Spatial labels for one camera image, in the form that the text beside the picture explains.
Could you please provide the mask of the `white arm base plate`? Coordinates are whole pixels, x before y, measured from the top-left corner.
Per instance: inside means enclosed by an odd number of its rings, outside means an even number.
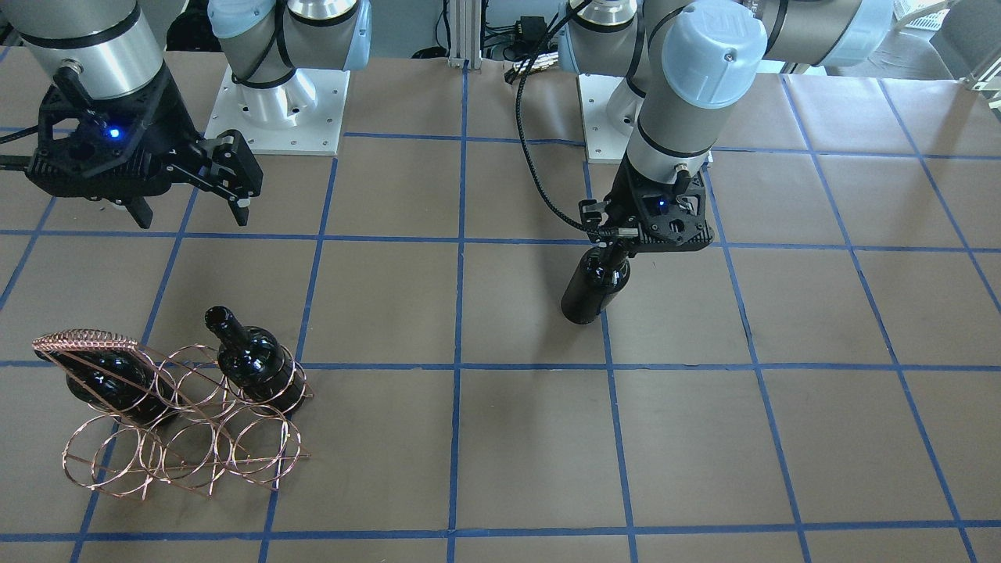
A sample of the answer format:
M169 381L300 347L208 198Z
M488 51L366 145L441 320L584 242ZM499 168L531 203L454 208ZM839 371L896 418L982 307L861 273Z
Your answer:
M696 171L723 129L730 108L710 108L656 77L644 99L629 80L579 76L587 161L629 160L648 178L666 181L678 168Z
M255 156L337 156L350 71L297 69L269 89L237 85L226 68L205 135L240 131Z

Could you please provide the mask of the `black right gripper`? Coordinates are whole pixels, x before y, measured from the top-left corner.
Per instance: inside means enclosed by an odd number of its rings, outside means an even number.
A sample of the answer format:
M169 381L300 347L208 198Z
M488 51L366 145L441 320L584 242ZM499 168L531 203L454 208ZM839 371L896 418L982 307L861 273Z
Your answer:
M146 197L196 174L196 187L224 199L236 224L246 227L264 172L241 131L203 138L167 64L147 85L117 99L90 96L81 66L70 62L53 81L39 108L29 181L56 197L108 199L150 229L154 212Z

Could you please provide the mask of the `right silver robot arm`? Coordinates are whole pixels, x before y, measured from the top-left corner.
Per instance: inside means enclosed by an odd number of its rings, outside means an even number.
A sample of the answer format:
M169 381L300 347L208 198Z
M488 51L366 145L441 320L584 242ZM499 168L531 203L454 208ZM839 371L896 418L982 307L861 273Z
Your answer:
M216 104L237 118L198 131L136 1L4 1L2 13L48 74L32 156L3 156L43 192L106 200L140 228L148 197L175 183L210 192L247 224L264 172L257 153L333 154L344 79L371 56L368 1L210 1L228 58Z

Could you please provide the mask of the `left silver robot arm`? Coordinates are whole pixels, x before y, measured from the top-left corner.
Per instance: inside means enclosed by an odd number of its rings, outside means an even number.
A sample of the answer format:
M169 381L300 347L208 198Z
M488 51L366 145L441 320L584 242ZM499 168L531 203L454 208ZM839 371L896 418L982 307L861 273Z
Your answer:
M612 189L580 207L592 242L628 253L710 245L703 167L764 60L860 63L889 31L890 1L569 1L561 63L619 76L639 100Z

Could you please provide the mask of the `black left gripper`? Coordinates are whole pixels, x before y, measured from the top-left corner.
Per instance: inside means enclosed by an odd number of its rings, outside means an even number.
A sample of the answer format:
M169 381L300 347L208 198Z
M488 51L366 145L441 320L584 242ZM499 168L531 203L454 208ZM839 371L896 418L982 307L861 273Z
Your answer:
M697 252L714 242L714 231L705 219L708 208L701 171L682 173L676 191L673 183L646 178L623 157L612 190L605 196L607 229L635 228L635 238L624 238L631 253Z

